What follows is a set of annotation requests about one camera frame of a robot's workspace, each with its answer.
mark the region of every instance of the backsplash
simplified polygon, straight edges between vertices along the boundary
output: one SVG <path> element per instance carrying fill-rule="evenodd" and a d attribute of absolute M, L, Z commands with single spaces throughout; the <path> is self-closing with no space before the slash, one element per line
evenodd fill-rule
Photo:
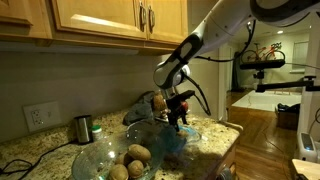
<path fill-rule="evenodd" d="M 29 135 L 23 106 L 58 101 L 63 124 L 131 106 L 157 90 L 162 57 L 61 53 L 0 53 L 0 142 Z"/>

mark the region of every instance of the wooden cabinet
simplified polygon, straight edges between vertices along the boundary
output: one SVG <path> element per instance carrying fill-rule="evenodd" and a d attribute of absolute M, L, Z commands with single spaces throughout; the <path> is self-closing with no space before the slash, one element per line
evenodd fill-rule
<path fill-rule="evenodd" d="M 229 168 L 232 179 L 236 177 L 236 166 L 234 163 L 236 155 L 236 144 L 232 145 L 232 147 L 228 150 L 228 152 L 222 157 L 219 165 L 212 171 L 212 173 L 206 179 L 221 179 L 219 177 L 225 168 Z"/>
<path fill-rule="evenodd" d="M 0 0 L 0 40 L 172 52 L 187 36 L 186 0 Z"/>
<path fill-rule="evenodd" d="M 147 0 L 150 40 L 181 43 L 188 33 L 185 0 Z"/>
<path fill-rule="evenodd" d="M 180 43 L 185 0 L 52 0 L 58 30 Z"/>
<path fill-rule="evenodd" d="M 0 36 L 50 39 L 39 0 L 0 0 Z"/>
<path fill-rule="evenodd" d="M 139 0 L 53 0 L 58 30 L 145 38 Z"/>

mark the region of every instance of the cabinet door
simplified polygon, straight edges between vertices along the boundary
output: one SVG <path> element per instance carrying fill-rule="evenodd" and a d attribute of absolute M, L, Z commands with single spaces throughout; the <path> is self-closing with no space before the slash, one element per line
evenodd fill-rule
<path fill-rule="evenodd" d="M 188 33 L 186 0 L 147 0 L 149 39 L 181 43 Z"/>
<path fill-rule="evenodd" d="M 0 0 L 0 35 L 50 38 L 39 0 Z"/>
<path fill-rule="evenodd" d="M 146 39 L 139 0 L 52 0 L 58 30 Z"/>

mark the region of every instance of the black cable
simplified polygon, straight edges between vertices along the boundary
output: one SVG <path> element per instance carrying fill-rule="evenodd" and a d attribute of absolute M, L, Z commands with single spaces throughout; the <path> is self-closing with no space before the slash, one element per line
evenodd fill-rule
<path fill-rule="evenodd" d="M 319 111 L 320 111 L 320 108 L 318 108 L 318 110 L 316 111 L 316 113 L 315 113 L 315 115 L 314 115 L 314 121 L 312 122 L 312 124 L 311 124 L 311 126 L 310 126 L 310 128 L 309 128 L 308 134 L 311 133 L 312 127 L 313 127 L 313 125 L 314 125 L 315 122 L 317 122 L 317 123 L 320 124 L 320 120 L 318 119 L 318 118 L 320 117 L 320 114 L 318 114 Z"/>
<path fill-rule="evenodd" d="M 189 76 L 187 76 L 186 74 L 184 74 L 184 77 L 186 79 L 188 79 L 200 92 L 201 96 L 202 96 L 202 99 L 204 100 L 204 103 L 206 104 L 206 107 L 204 107 L 204 105 L 202 104 L 201 100 L 199 99 L 199 97 L 197 95 L 194 95 L 200 106 L 202 107 L 203 111 L 208 115 L 208 116 L 211 116 L 211 111 L 210 111 L 210 108 L 209 108 L 209 105 L 208 105 L 208 102 L 207 102 L 207 99 L 206 99 L 206 96 L 204 95 L 204 93 L 202 92 L 202 89 L 200 88 L 200 86 Z"/>
<path fill-rule="evenodd" d="M 298 64 L 298 63 L 285 63 L 285 64 L 292 64 L 292 65 L 296 65 L 296 66 L 305 66 L 305 67 L 310 67 L 310 68 L 314 68 L 314 69 L 320 70 L 320 68 L 318 68 L 318 67 L 310 66 L 310 65 L 307 65 L 307 64 Z"/>
<path fill-rule="evenodd" d="M 231 61 L 236 60 L 237 58 L 239 58 L 247 50 L 249 44 L 251 43 L 255 27 L 256 27 L 256 20 L 253 20 L 252 29 L 251 29 L 250 25 L 247 25 L 247 30 L 249 32 L 248 41 L 245 43 L 245 47 L 242 49 L 242 51 L 240 53 L 238 53 L 238 55 L 236 55 L 232 59 L 217 60 L 217 59 L 211 59 L 210 57 L 203 57 L 203 56 L 196 56 L 195 58 L 197 58 L 197 59 L 205 59 L 207 61 L 213 61 L 213 62 L 217 62 L 217 63 L 226 63 L 226 62 L 231 62 Z"/>
<path fill-rule="evenodd" d="M 52 149 L 52 150 L 44 153 L 44 154 L 42 154 L 42 155 L 40 156 L 40 158 L 38 159 L 38 161 L 37 161 L 34 165 L 32 165 L 30 162 L 25 161 L 25 160 L 22 160 L 22 159 L 14 159 L 14 160 L 12 160 L 11 162 L 9 162 L 9 163 L 2 169 L 2 171 L 0 172 L 0 175 L 2 175 L 2 174 L 10 175 L 10 174 L 14 174 L 14 173 L 17 173 L 17 172 L 27 171 L 26 173 L 24 173 L 24 174 L 19 178 L 19 180 L 20 180 L 20 179 L 23 179 L 23 178 L 25 178 L 35 167 L 38 166 L 38 164 L 40 163 L 40 161 L 41 161 L 41 159 L 42 159 L 43 156 L 45 156 L 45 155 L 47 155 L 47 154 L 49 154 L 49 153 L 51 153 L 51 152 L 53 152 L 53 151 L 55 151 L 55 150 L 63 147 L 63 146 L 66 146 L 66 145 L 68 145 L 68 144 L 71 144 L 71 143 L 73 143 L 73 142 L 74 142 L 74 141 L 70 141 L 70 142 L 68 142 L 68 143 L 66 143 L 66 144 L 62 144 L 62 145 L 60 145 L 60 146 L 58 146 L 58 147 L 56 147 L 56 148 L 54 148 L 54 149 Z M 16 171 L 4 172 L 5 169 L 6 169 L 10 164 L 12 164 L 13 162 L 16 162 L 16 161 L 25 162 L 25 163 L 29 164 L 30 167 L 27 168 L 27 169 L 20 169 L 20 170 L 16 170 Z"/>
<path fill-rule="evenodd" d="M 5 172 L 5 170 L 10 166 L 10 164 L 14 163 L 14 162 L 24 162 L 26 164 L 29 165 L 29 167 L 27 169 L 19 169 L 19 170 L 15 170 L 15 171 L 7 171 Z M 6 174 L 6 175 L 10 175 L 10 174 L 14 174 L 14 173 L 17 173 L 17 172 L 23 172 L 23 171 L 27 171 L 29 168 L 31 168 L 32 164 L 28 161 L 25 161 L 23 159 L 14 159 L 12 161 L 10 161 L 9 163 L 7 163 L 6 166 L 4 166 L 2 169 L 0 169 L 0 175 L 2 174 Z"/>
<path fill-rule="evenodd" d="M 74 141 L 70 141 L 70 142 L 68 142 L 68 143 L 62 144 L 62 145 L 60 145 L 60 146 L 58 146 L 58 147 L 56 147 L 56 148 L 54 148 L 54 149 L 52 149 L 52 150 L 44 153 L 44 154 L 42 154 L 42 155 L 40 156 L 40 158 L 38 159 L 38 161 L 37 161 L 33 166 L 31 166 L 31 167 L 28 169 L 28 171 L 19 178 L 19 180 L 21 180 L 21 179 L 23 179 L 24 177 L 26 177 L 35 167 L 37 167 L 38 164 L 40 163 L 40 161 L 41 161 L 41 159 L 42 159 L 43 156 L 45 156 L 45 155 L 47 155 L 47 154 L 49 154 L 49 153 L 51 153 L 51 152 L 53 152 L 53 151 L 55 151 L 55 150 L 63 147 L 63 146 L 66 146 L 66 145 L 68 145 L 68 144 L 71 144 L 71 143 L 73 143 L 73 142 L 74 142 Z"/>

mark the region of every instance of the cabinet handle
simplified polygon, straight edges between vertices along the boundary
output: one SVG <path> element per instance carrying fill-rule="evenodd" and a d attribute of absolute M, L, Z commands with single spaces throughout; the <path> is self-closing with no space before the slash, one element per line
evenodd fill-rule
<path fill-rule="evenodd" d="M 149 6 L 149 20 L 150 20 L 150 30 L 152 31 L 153 27 L 156 24 L 156 18 L 151 6 Z"/>
<path fill-rule="evenodd" d="M 140 1 L 140 22 L 142 26 L 146 25 L 147 23 L 146 10 L 143 7 L 142 1 Z"/>
<path fill-rule="evenodd" d="M 0 22 L 6 23 L 6 24 L 19 25 L 19 26 L 28 26 L 28 27 L 33 26 L 33 24 L 26 19 L 12 18 L 12 17 L 6 17 L 6 16 L 0 16 Z"/>

